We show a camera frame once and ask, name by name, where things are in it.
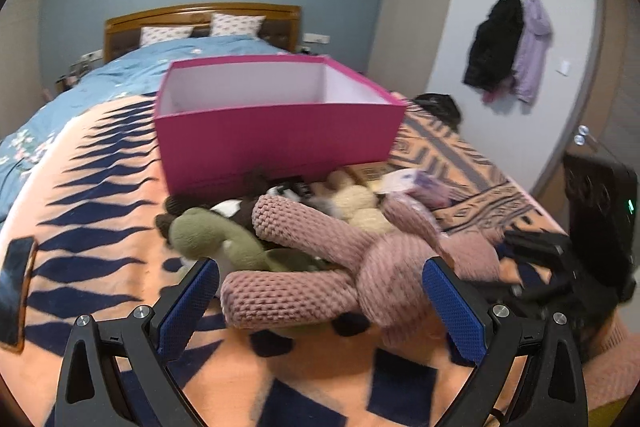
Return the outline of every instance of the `phone screen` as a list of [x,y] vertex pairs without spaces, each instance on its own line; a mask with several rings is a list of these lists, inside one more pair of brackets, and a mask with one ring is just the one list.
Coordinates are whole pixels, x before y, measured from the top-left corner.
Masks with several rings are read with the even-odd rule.
[[17,351],[24,342],[24,301],[35,252],[34,237],[12,240],[0,270],[0,343]]

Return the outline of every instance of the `door frame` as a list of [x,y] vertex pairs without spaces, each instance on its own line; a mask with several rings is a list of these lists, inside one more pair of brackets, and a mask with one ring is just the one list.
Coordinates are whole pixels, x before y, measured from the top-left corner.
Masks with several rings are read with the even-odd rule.
[[576,99],[574,108],[569,115],[569,118],[562,130],[562,134],[556,143],[553,153],[551,154],[545,168],[540,174],[538,181],[531,190],[531,195],[537,198],[545,189],[546,184],[550,181],[554,172],[558,168],[558,164],[562,161],[564,150],[575,134],[575,130],[579,125],[580,117],[587,104],[589,93],[591,92],[591,86],[593,85],[596,67],[598,65],[598,57],[600,55],[600,44],[602,43],[602,30],[604,22],[604,6],[605,0],[596,0],[596,13],[593,20],[593,31],[591,36],[591,47],[589,50],[589,56],[587,59],[587,67],[584,71],[584,78],[580,85],[580,91]]

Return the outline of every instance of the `orange and navy patterned blanket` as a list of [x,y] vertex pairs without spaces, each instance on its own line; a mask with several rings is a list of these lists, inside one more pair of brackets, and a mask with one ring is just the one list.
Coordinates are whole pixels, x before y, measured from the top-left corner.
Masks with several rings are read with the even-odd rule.
[[[24,350],[0,351],[0,374],[37,427],[54,425],[60,364],[75,318],[124,317],[177,283],[178,254],[153,226],[166,197],[154,99],[114,100],[72,120],[2,230],[0,256],[15,237],[34,235],[40,245]],[[390,161],[426,168],[455,188],[454,205],[436,212],[449,232],[497,225],[557,230],[490,161],[413,105]],[[530,267],[524,277],[521,268],[504,259],[504,279],[546,279]],[[120,369],[141,425],[158,425],[130,367],[122,362]],[[521,369],[514,365],[497,407],[508,403]],[[225,427],[434,425],[471,372],[437,320],[394,350],[358,316],[292,342],[269,331],[227,328],[216,301],[169,370],[205,422]]]

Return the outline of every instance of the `pillow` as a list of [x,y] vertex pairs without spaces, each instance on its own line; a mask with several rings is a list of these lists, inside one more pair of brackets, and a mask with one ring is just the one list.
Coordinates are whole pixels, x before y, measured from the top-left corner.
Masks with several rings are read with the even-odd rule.
[[140,47],[145,48],[158,42],[186,39],[193,32],[193,26],[142,26]]
[[227,15],[225,13],[214,13],[211,16],[211,37],[223,35],[251,35],[257,37],[264,15],[252,17],[249,15]]

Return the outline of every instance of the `black coat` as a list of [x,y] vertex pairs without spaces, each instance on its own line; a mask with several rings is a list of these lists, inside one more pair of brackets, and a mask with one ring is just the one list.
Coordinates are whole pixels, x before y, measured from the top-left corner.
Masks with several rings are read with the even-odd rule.
[[464,83],[494,91],[511,74],[524,22],[520,0],[499,0],[478,26]]

